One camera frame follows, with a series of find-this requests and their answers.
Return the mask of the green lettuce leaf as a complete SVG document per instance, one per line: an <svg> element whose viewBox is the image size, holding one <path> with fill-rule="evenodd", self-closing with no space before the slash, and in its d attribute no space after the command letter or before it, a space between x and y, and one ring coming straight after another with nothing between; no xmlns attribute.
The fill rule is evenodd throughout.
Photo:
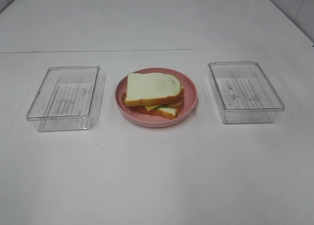
<svg viewBox="0 0 314 225"><path fill-rule="evenodd" d="M153 110L159 110L161 108L171 108L171 107L164 104L164 105L160 105L160 106L155 107Z"/></svg>

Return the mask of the yellow cheese slice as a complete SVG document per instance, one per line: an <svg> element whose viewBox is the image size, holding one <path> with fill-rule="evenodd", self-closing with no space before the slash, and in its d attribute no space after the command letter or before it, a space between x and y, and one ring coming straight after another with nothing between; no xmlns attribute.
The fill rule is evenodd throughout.
<svg viewBox="0 0 314 225"><path fill-rule="evenodd" d="M153 110L153 109L159 107L159 105L146 105L146 106L144 106L144 107L145 107L145 109L146 109L147 111L151 111L151 110Z"/></svg>

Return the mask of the bread slice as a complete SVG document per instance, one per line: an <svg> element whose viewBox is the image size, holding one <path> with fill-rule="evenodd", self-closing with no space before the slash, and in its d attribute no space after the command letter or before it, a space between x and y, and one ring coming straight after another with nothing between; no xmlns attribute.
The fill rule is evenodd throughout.
<svg viewBox="0 0 314 225"><path fill-rule="evenodd" d="M146 106L177 102L182 85L174 75L163 73L130 73L127 77L125 105Z"/></svg>
<svg viewBox="0 0 314 225"><path fill-rule="evenodd" d="M129 107L130 110L139 112L141 114L145 115L152 115L152 116L161 116L170 120L173 120L177 118L178 115L178 110L179 108L161 108L159 110L151 110L147 111L144 106L134 106L134 107Z"/></svg>

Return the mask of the bacon strip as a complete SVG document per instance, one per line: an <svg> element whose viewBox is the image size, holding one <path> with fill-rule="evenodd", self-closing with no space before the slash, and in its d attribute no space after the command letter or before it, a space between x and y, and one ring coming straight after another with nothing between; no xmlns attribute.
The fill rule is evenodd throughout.
<svg viewBox="0 0 314 225"><path fill-rule="evenodd" d="M184 87L181 86L181 99L174 103L169 103L167 106L177 108L183 105L183 94L184 94Z"/></svg>
<svg viewBox="0 0 314 225"><path fill-rule="evenodd" d="M126 93L122 94L121 99L122 99L122 104L125 105Z"/></svg>

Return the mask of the left clear plastic tray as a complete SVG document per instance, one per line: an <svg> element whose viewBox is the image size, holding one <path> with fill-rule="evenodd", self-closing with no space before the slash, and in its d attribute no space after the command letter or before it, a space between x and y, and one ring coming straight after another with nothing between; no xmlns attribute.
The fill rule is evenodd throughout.
<svg viewBox="0 0 314 225"><path fill-rule="evenodd" d="M39 132L91 129L101 85L98 65L48 68L26 120Z"/></svg>

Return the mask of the clear plastic tray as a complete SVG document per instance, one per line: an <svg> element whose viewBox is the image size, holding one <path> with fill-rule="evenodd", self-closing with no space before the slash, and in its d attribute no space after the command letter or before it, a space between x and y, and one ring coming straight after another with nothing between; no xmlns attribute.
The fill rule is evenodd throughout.
<svg viewBox="0 0 314 225"><path fill-rule="evenodd" d="M273 123L285 105L256 61L211 62L209 83L225 124Z"/></svg>
<svg viewBox="0 0 314 225"><path fill-rule="evenodd" d="M91 129L101 85L98 65L48 68L26 120L39 132Z"/></svg>

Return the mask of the right clear plastic tray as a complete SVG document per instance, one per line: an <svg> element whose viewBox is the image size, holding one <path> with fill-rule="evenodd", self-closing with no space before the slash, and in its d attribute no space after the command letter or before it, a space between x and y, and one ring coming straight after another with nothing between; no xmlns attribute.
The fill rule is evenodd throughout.
<svg viewBox="0 0 314 225"><path fill-rule="evenodd" d="M225 124L273 123L285 105L256 61L211 62L209 83Z"/></svg>

